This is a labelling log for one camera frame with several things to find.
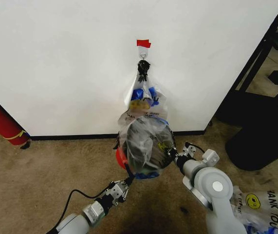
black cable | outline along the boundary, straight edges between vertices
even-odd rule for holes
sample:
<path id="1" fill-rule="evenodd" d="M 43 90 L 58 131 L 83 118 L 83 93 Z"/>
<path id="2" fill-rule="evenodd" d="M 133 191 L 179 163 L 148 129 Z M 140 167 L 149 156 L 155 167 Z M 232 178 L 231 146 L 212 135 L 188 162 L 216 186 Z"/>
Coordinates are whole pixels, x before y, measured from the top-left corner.
<path id="1" fill-rule="evenodd" d="M 57 227 L 57 226 L 60 224 L 60 222 L 62 221 L 62 219 L 63 219 L 63 217 L 64 217 L 64 215 L 65 215 L 65 213 L 66 213 L 67 207 L 68 207 L 68 205 L 69 205 L 69 203 L 70 203 L 71 196 L 72 196 L 72 194 L 73 194 L 74 192 L 78 192 L 78 193 L 80 193 L 81 195 L 83 195 L 83 196 L 86 197 L 86 198 L 94 199 L 94 198 L 97 198 L 98 196 L 100 196 L 102 193 L 104 193 L 104 191 L 107 190 L 107 189 L 109 188 L 109 186 L 110 186 L 110 185 L 108 185 L 105 189 L 103 189 L 99 194 L 97 194 L 97 195 L 95 195 L 95 196 L 89 196 L 89 195 L 83 193 L 82 191 L 80 191 L 80 190 L 78 190 L 78 189 L 72 190 L 71 193 L 70 193 L 70 195 L 69 195 L 69 197 L 68 197 L 68 199 L 67 199 L 67 202 L 66 202 L 66 204 L 65 204 L 63 213 L 62 213 L 62 215 L 61 215 L 59 221 L 56 223 L 56 225 L 55 225 L 49 232 L 47 232 L 47 234 L 49 234 L 49 233 L 54 233 L 54 230 L 56 230 L 56 227 Z"/>
<path id="2" fill-rule="evenodd" d="M 201 147 L 199 147 L 198 145 L 194 145 L 194 144 L 191 144 L 191 143 L 189 143 L 189 145 L 196 147 L 197 149 L 202 151 L 203 154 L 205 153 L 205 151 Z"/>

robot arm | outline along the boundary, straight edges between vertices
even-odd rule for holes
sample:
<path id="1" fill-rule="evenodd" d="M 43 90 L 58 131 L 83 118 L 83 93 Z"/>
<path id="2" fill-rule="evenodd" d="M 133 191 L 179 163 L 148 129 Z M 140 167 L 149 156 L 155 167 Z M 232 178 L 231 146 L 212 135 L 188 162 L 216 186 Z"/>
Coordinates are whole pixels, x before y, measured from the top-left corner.
<path id="1" fill-rule="evenodd" d="M 184 174 L 183 184 L 208 209 L 208 233 L 246 234 L 246 229 L 234 217 L 231 208 L 229 200 L 233 194 L 233 185 L 230 178 L 212 167 L 219 161 L 219 156 L 209 149 L 203 154 L 203 160 L 197 161 L 193 157 L 195 151 L 195 147 L 186 142 L 182 153 L 177 153 L 176 148 L 172 148 L 168 154 Z"/>
<path id="2" fill-rule="evenodd" d="M 47 234 L 86 234 L 106 216 L 112 206 L 126 200 L 133 178 L 112 181 L 103 195 L 86 206 L 79 215 L 70 214 Z"/>

red cylinder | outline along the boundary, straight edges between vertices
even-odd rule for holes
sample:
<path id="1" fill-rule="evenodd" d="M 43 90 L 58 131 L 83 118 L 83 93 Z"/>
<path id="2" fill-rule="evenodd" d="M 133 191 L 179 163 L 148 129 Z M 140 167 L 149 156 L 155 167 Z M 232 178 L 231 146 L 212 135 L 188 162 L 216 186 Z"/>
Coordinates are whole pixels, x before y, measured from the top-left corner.
<path id="1" fill-rule="evenodd" d="M 0 107 L 0 135 L 13 145 L 27 142 L 29 135 Z"/>

clear plastic bag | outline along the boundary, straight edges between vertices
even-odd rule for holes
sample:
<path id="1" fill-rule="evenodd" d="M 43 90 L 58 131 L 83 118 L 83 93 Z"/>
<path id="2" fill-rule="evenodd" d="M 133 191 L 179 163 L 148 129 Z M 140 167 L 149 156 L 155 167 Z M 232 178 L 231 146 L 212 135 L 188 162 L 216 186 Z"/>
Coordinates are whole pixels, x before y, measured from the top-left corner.
<path id="1" fill-rule="evenodd" d="M 148 77 L 150 64 L 141 60 L 128 109 L 118 120 L 117 161 L 128 164 L 137 178 L 156 177 L 171 162 L 166 148 L 174 147 L 166 97 Z"/>
<path id="2" fill-rule="evenodd" d="M 120 129 L 127 127 L 140 116 L 155 116 L 167 119 L 166 96 L 150 81 L 147 74 L 148 69 L 148 62 L 145 60 L 139 61 L 138 73 L 132 89 L 128 109 L 118 120 Z"/>
<path id="3" fill-rule="evenodd" d="M 234 186 L 231 203 L 248 234 L 278 234 L 278 192 L 242 193 Z"/>
<path id="4" fill-rule="evenodd" d="M 128 165 L 137 178 L 152 178 L 171 163 L 166 149 L 174 147 L 174 138 L 163 119 L 142 116 L 119 134 L 120 147 Z"/>

baseboard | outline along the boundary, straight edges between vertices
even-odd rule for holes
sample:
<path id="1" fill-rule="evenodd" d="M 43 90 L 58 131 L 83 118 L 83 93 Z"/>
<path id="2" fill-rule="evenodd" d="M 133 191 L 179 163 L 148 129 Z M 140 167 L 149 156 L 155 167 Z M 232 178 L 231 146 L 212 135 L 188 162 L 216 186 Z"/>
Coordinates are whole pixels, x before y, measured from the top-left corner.
<path id="1" fill-rule="evenodd" d="M 175 136 L 203 135 L 204 131 L 180 131 L 173 132 Z M 105 139 L 116 138 L 118 134 L 95 134 L 95 135 L 67 135 L 67 136 L 31 136 L 32 140 L 82 140 L 82 139 Z"/>

